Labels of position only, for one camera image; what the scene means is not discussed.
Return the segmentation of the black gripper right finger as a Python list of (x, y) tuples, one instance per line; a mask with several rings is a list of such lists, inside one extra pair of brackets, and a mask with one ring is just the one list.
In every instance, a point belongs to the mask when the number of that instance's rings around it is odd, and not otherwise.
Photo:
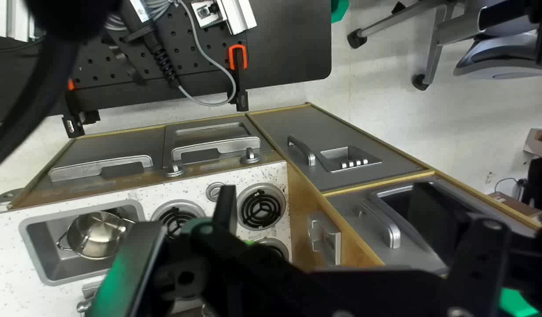
[(511, 229), (437, 184), (416, 184), (407, 221), (450, 268), (437, 293), (444, 317), (495, 317)]

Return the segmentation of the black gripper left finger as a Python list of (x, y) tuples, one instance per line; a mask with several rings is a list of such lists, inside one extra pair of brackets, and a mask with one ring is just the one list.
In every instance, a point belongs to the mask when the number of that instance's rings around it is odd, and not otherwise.
[(85, 317), (138, 317), (164, 236), (156, 222), (131, 228)]

